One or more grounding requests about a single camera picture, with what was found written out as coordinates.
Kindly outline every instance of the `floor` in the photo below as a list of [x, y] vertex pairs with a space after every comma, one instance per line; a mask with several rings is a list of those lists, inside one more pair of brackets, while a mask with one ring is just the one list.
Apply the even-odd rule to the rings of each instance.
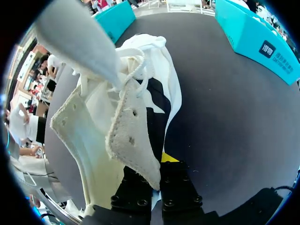
[[[166, 2], [160, 2], [159, 0], [146, 0], [145, 2], [139, 3], [139, 8], [133, 5], [131, 7], [136, 17], [168, 12]], [[189, 12], [189, 9], [186, 7], [172, 6], [170, 10], [172, 12]], [[200, 8], [194, 8], [193, 12], [200, 13]], [[204, 15], [215, 16], [214, 9], [202, 9], [202, 12]]]

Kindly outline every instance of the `hand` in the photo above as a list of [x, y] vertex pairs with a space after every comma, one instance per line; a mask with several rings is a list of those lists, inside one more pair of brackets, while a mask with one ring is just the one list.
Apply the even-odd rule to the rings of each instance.
[[29, 115], [24, 116], [24, 123], [29, 123]]
[[31, 149], [31, 155], [32, 156], [35, 156], [35, 154], [36, 154], [36, 152], [39, 150], [39, 146], [37, 145], [37, 146], [35, 146], [33, 149]]

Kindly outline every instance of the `white padded gripper pad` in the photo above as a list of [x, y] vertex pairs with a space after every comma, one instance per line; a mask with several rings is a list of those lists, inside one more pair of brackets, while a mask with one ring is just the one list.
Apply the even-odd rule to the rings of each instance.
[[82, 179], [85, 215], [94, 204], [111, 208], [114, 195], [123, 179], [124, 165], [110, 159], [105, 150], [105, 135], [96, 128], [77, 87], [52, 117], [50, 127], [76, 160]]
[[159, 190], [160, 164], [151, 148], [146, 106], [143, 98], [136, 97], [136, 85], [135, 80], [125, 85], [106, 138], [106, 150], [113, 159], [138, 172]]

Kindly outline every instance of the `logo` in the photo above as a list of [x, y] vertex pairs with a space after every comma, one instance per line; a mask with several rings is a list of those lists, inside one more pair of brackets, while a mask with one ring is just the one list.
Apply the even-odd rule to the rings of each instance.
[[274, 45], [272, 45], [268, 41], [264, 41], [259, 50], [259, 53], [263, 54], [265, 57], [267, 57], [269, 59], [269, 58], [271, 58], [271, 56], [275, 50], [276, 50], [276, 48], [274, 47]]

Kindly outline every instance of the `screw hole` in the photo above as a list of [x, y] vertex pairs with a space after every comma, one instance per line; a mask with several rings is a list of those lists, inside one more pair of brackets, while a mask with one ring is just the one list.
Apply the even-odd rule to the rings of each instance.
[[171, 206], [173, 206], [173, 205], [174, 205], [173, 200], [169, 200], [169, 201], [165, 202], [165, 206], [171, 207]]
[[139, 206], [146, 206], [146, 205], [148, 205], [148, 202], [146, 200], [142, 199], [142, 200], [137, 201], [137, 204]]
[[111, 201], [112, 201], [112, 202], [116, 202], [116, 201], [118, 201], [118, 199], [119, 199], [119, 197], [116, 196], [116, 195], [113, 195], [113, 196], [111, 197]]
[[129, 137], [129, 142], [134, 145], [135, 144], [135, 139], [133, 137]]
[[132, 111], [132, 114], [133, 114], [134, 116], [137, 116], [137, 111], [134, 109], [134, 110]]

